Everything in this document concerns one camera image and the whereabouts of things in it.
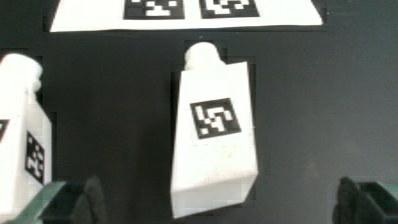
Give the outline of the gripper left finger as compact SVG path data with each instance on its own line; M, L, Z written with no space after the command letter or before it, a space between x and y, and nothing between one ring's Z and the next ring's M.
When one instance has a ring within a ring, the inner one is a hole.
M44 185L19 214L5 224L106 224L106 205L99 178Z

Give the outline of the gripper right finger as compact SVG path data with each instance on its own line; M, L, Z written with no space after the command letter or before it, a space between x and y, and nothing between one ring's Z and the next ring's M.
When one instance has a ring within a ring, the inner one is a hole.
M332 224L398 224L398 183L340 178Z

